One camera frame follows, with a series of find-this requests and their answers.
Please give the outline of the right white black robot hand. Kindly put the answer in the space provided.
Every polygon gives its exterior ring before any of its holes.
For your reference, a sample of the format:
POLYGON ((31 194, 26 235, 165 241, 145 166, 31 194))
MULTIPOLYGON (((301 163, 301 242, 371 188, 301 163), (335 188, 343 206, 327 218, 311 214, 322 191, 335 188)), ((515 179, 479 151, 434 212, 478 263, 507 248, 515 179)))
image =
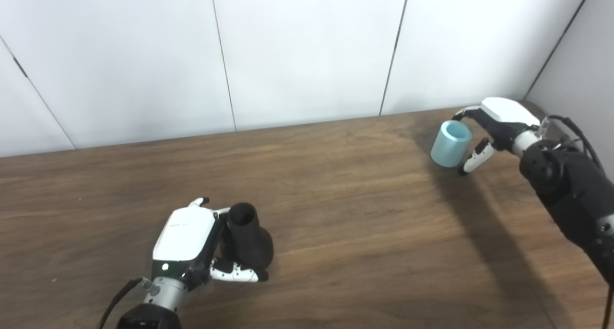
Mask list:
POLYGON ((478 106, 459 110, 453 121, 464 118, 474 120, 486 133, 469 157, 459 165, 460 175, 472 173, 491 158, 495 152, 507 151, 522 158, 525 151, 540 140, 540 120, 515 100, 488 97, 478 106))

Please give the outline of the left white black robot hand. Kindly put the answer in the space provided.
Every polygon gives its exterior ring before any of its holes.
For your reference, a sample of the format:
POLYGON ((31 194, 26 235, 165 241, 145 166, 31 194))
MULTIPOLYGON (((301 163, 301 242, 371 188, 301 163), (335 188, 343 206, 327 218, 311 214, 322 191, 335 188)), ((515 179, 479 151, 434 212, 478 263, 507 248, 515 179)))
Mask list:
POLYGON ((152 252, 152 277, 180 282, 187 292, 211 280, 266 282, 272 236, 254 205, 211 210, 197 198, 169 216, 152 252))

